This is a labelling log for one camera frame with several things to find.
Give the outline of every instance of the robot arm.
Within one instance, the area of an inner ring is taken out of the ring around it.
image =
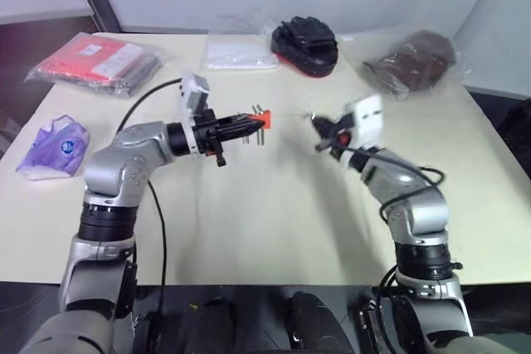
[[[393,316],[406,352],[448,352],[470,339],[472,330],[448,250],[448,206],[436,184],[418,167],[378,146],[382,106],[372,97],[347,106],[338,121],[312,117],[321,137],[319,151],[361,173],[363,183],[383,204],[395,241],[397,296]]]
[[[85,165],[83,210],[61,283],[61,313],[41,326],[21,354],[112,353],[114,321],[133,306],[133,230],[149,176],[188,154],[215,155],[224,166],[222,143],[249,136],[264,124],[247,114],[217,119],[207,107],[207,82],[199,76],[185,76],[181,90],[180,124],[124,129]]]

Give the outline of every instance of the white table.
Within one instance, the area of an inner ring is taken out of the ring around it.
[[[376,284],[395,263],[378,204],[354,171],[313,146],[301,115],[336,116],[371,90],[340,57],[324,79],[288,66],[201,70],[204,36],[123,35],[161,46],[172,60],[144,90],[199,71],[219,117],[260,104],[273,113],[265,146],[226,143],[227,166],[178,158],[152,181],[168,223],[168,284]],[[131,123],[176,119],[178,90],[145,101]],[[91,133],[85,157],[111,141],[136,99],[55,85],[0,162],[0,280],[58,283],[79,225],[82,168],[70,179],[29,182],[15,173],[40,126],[69,114]],[[531,281],[531,185],[465,89],[446,84],[404,103],[385,99],[384,144],[419,165],[446,172],[452,258],[463,284]],[[139,282],[158,284],[161,234],[148,192],[136,224]]]

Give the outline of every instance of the clear plastic bag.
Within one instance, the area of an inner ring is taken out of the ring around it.
[[[276,24],[259,12],[218,18],[208,32],[203,64],[210,70],[257,70],[278,66],[270,49]]]
[[[139,91],[166,59],[163,51],[151,46],[82,32],[34,66],[26,79],[71,82],[128,98]]]
[[[68,115],[39,129],[17,172],[29,180],[71,177],[85,156],[90,135]]]
[[[433,90],[448,77],[462,79],[465,72],[454,43],[427,29],[342,36],[339,47],[369,84],[398,100]]]

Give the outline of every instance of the orange part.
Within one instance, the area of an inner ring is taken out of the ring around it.
[[[271,111],[268,109],[262,115],[249,115],[249,118],[264,122],[263,129],[271,129]]]

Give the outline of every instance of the purple package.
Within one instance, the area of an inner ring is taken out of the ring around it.
[[[17,172],[29,180],[72,177],[89,145],[86,129],[68,115],[39,129]]]

